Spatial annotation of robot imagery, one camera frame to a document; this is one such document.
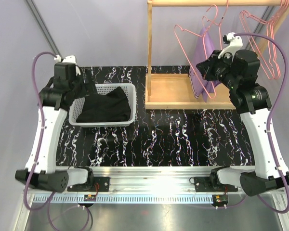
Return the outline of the purple garment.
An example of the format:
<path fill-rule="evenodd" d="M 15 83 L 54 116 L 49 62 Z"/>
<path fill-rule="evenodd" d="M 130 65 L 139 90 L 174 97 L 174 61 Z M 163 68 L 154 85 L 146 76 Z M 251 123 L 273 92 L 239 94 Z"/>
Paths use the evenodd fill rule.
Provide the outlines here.
<path fill-rule="evenodd" d="M 203 78 L 209 68 L 206 60 L 210 58 L 214 50 L 215 46 L 208 32 L 204 37 L 198 38 L 191 62 L 192 66 L 188 73 L 194 96 L 197 99 L 202 96 L 205 103 L 208 101 L 208 93 L 214 94 L 215 87 L 220 84 L 218 80 L 207 81 L 206 78 Z"/>

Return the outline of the pink hanger with purple garment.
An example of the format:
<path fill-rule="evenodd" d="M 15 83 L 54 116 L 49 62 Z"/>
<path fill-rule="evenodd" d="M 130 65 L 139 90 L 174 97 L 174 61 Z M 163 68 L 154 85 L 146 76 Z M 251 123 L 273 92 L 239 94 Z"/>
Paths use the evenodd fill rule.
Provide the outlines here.
<path fill-rule="evenodd" d="M 226 1 L 226 5 L 225 5 L 226 9 L 224 10 L 221 18 L 219 20 L 217 20 L 218 18 L 218 14 L 219 14 L 219 8 L 216 4 L 211 4 L 206 12 L 209 12 L 211 10 L 211 8 L 215 9 L 215 16 L 214 18 L 211 20 L 209 19 L 206 15 L 202 16 L 202 25 L 205 28 L 205 32 L 203 33 L 203 36 L 206 36 L 206 34 L 208 33 L 208 31 L 210 30 L 210 28 L 212 26 L 216 26 L 218 28 L 218 39 L 219 39 L 219 45 L 220 45 L 220 49 L 223 48 L 222 46 L 222 34 L 221 34 L 221 26 L 224 20 L 224 17 L 226 16 L 226 13 L 228 11 L 229 8 L 229 0 Z"/>

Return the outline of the pink wire hanger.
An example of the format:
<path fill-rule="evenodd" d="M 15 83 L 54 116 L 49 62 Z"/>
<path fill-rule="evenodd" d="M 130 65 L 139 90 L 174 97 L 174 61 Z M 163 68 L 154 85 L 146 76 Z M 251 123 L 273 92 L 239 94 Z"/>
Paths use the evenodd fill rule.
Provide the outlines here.
<path fill-rule="evenodd" d="M 212 25 L 215 25 L 216 18 L 218 16 L 218 7 L 214 4 L 211 5 L 207 11 L 215 10 L 215 15 L 212 19 L 208 19 L 204 15 L 201 19 L 202 27 L 200 32 L 195 33 L 191 30 L 181 27 L 180 25 L 174 26 L 174 34 L 177 38 L 180 48 L 190 66 L 188 76 L 191 82 L 193 95 L 195 98 L 202 98 L 205 103 L 209 99 L 214 99 L 216 97 L 215 87 L 219 84 L 218 81 L 208 81 L 204 80 L 200 71 L 197 69 L 196 65 L 207 60 L 215 49 L 214 43 L 210 36 L 209 30 Z M 197 38 L 195 51 L 193 52 L 193 57 L 190 58 L 185 50 L 183 44 L 181 43 L 180 37 L 178 36 L 178 31 L 189 33 Z"/>

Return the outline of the black trousers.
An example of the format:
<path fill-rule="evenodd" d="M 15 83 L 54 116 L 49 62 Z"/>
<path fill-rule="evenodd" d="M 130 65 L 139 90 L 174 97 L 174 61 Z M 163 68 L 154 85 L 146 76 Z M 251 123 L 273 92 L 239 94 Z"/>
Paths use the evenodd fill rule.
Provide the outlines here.
<path fill-rule="evenodd" d="M 85 83 L 82 80 L 80 86 L 73 90 L 71 105 L 75 99 L 85 98 L 82 112 L 76 121 L 78 123 L 128 121 L 131 108 L 122 88 L 117 87 L 106 95 L 100 95 L 95 85 L 93 82 Z"/>

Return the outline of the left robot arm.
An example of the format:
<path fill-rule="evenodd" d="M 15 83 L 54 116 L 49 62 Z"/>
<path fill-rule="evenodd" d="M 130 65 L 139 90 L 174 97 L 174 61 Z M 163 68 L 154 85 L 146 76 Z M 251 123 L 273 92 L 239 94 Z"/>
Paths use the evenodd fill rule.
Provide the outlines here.
<path fill-rule="evenodd" d="M 31 154 L 25 168 L 15 173 L 15 179 L 25 189 L 56 193 L 76 186 L 84 191 L 93 189 L 94 175 L 88 167 L 56 168 L 62 125 L 73 101 L 84 92 L 84 81 L 75 60 L 64 59 L 54 65 L 54 76 L 39 92 L 39 120 Z"/>

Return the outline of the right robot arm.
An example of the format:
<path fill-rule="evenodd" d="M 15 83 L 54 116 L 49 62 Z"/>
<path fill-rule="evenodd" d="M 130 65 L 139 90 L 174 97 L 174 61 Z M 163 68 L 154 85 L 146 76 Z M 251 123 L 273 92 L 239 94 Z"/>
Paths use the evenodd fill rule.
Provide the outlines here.
<path fill-rule="evenodd" d="M 260 60 L 255 52 L 238 50 L 211 56 L 197 64 L 205 80 L 217 80 L 229 89 L 229 98 L 247 130 L 253 151 L 255 170 L 245 172 L 231 167 L 212 170 L 209 185 L 221 190 L 225 185 L 242 188 L 248 196 L 289 185 L 289 169 L 281 156 L 273 123 L 268 122 L 272 104 L 268 91 L 256 80 Z"/>

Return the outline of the wooden clothes rack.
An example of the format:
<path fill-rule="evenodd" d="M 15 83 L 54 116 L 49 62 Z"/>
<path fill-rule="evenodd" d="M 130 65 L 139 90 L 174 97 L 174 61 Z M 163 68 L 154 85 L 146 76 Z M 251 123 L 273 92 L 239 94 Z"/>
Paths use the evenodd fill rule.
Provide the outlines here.
<path fill-rule="evenodd" d="M 152 9 L 153 7 L 204 7 L 204 6 L 280 6 L 273 21 L 274 34 L 289 14 L 289 0 L 149 0 L 148 15 L 148 73 L 145 80 L 146 109 L 234 109 L 226 87 L 218 86 L 205 102 L 193 96 L 187 74 L 152 73 Z"/>

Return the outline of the white plastic basket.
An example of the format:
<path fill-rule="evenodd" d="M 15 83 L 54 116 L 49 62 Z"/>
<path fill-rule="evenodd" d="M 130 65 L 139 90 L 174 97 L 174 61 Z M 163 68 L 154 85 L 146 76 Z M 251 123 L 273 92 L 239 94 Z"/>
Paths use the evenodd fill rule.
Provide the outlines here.
<path fill-rule="evenodd" d="M 96 128 L 96 127 L 127 127 L 135 121 L 137 114 L 137 94 L 136 88 L 132 83 L 108 83 L 108 84 L 96 84 L 97 93 L 100 95 L 106 95 L 117 87 L 122 88 L 124 91 L 129 106 L 131 108 L 131 115 L 128 121 L 119 122 L 94 122 L 94 123 L 78 123 L 76 120 L 81 114 L 83 106 L 85 104 L 85 98 L 78 98 L 73 101 L 68 113 L 68 121 L 73 126 L 81 126 L 83 128 Z"/>

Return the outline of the black marbled mat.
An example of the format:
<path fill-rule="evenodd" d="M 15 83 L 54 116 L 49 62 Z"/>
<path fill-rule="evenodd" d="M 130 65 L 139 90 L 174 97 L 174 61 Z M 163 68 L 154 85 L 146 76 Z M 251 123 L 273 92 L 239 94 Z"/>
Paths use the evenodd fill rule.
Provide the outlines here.
<path fill-rule="evenodd" d="M 65 121 L 58 166 L 251 166 L 253 152 L 234 110 L 146 110 L 146 66 L 83 67 L 85 81 L 132 83 L 135 121 L 127 127 L 82 128 Z"/>

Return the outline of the aluminium rail base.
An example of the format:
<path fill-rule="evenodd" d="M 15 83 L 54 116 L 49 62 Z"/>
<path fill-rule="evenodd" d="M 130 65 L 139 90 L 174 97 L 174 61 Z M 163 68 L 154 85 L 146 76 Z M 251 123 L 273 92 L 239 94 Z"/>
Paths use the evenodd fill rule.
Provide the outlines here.
<path fill-rule="evenodd" d="M 92 167 L 94 177 L 110 177 L 109 192 L 50 192 L 31 189 L 23 192 L 27 204 L 209 204 L 219 192 L 197 192 L 189 179 L 196 167 Z"/>

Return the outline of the aluminium corner post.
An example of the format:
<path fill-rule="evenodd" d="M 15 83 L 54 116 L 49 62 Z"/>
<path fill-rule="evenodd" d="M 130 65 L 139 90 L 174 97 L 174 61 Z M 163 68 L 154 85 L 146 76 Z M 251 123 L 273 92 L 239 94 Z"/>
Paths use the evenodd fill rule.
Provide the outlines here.
<path fill-rule="evenodd" d="M 42 35 L 44 36 L 47 44 L 49 45 L 51 51 L 55 54 L 61 55 L 61 52 L 59 51 L 41 13 L 39 12 L 35 2 L 33 0 L 24 0 L 25 4 L 27 5 L 30 13 L 33 16 L 34 21 L 38 25 Z"/>

